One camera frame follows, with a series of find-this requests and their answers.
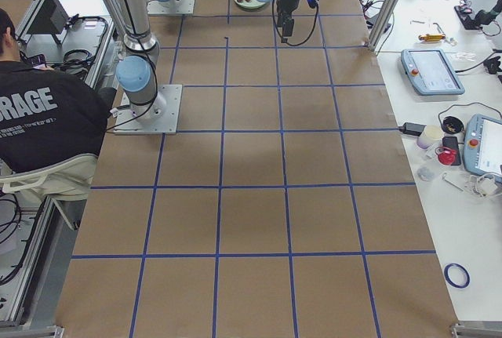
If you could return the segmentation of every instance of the person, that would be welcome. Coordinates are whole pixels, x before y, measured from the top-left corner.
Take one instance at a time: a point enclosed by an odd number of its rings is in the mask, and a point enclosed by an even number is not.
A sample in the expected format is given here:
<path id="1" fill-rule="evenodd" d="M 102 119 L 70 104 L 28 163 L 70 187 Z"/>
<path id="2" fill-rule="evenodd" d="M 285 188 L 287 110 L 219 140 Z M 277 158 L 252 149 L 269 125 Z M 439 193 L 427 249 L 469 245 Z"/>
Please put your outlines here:
<path id="1" fill-rule="evenodd" d="M 15 33 L 0 9 L 0 159 L 22 173 L 99 155 L 110 106 L 74 75 L 21 62 Z"/>

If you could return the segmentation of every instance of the blue tape roll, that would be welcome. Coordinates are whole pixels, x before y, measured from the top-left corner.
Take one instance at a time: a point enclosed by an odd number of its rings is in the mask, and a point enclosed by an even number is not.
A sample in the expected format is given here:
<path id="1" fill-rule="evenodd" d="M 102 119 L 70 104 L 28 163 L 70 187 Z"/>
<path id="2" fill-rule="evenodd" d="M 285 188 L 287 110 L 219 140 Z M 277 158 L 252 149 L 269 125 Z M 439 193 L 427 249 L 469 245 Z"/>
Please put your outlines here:
<path id="1" fill-rule="evenodd" d="M 458 285 L 457 283 L 452 281 L 452 279 L 449 277 L 449 269 L 451 269 L 452 267 L 456 267 L 464 273 L 465 283 L 463 285 Z M 458 263 L 450 263 L 450 264 L 446 265 L 444 274 L 445 274 L 445 279 L 448 282 L 448 284 L 455 287 L 456 289 L 465 289 L 469 285 L 469 283 L 471 283 L 471 276 L 469 275 L 467 269 L 465 267 L 463 267 L 462 265 L 459 265 Z"/>

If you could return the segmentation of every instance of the smartphone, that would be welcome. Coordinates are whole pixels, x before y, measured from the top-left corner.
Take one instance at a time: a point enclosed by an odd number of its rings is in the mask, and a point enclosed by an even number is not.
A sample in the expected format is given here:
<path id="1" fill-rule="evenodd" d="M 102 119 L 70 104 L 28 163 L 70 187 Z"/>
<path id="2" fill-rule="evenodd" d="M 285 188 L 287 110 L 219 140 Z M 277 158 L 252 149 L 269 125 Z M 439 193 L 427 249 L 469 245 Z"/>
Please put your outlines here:
<path id="1" fill-rule="evenodd" d="M 30 65 L 31 67 L 34 67 L 35 69 L 47 67 L 47 63 L 45 62 L 45 56 L 43 54 L 37 54 L 36 56 L 28 57 L 24 62 Z"/>

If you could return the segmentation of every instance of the power adapter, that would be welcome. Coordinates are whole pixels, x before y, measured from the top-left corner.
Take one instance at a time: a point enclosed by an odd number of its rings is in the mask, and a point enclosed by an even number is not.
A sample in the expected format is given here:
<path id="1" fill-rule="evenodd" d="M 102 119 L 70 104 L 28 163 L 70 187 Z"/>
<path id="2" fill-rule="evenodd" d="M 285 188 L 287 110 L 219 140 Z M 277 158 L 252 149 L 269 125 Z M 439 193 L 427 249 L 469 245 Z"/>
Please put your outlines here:
<path id="1" fill-rule="evenodd" d="M 399 126 L 398 129 L 403 134 L 409 134 L 410 136 L 420 136 L 420 134 L 425 129 L 425 125 L 405 122 L 402 126 Z"/>

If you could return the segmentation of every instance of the screwdriver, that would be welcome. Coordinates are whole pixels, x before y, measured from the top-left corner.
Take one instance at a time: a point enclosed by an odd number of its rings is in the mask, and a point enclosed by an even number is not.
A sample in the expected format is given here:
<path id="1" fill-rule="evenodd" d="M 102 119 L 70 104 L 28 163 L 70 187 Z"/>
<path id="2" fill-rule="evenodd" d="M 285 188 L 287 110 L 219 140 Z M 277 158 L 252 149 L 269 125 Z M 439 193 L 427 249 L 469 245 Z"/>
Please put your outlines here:
<path id="1" fill-rule="evenodd" d="M 418 39 L 421 42 L 438 42 L 439 40 L 444 40 L 446 38 L 445 34 L 436 34 L 436 35 L 418 35 Z"/>

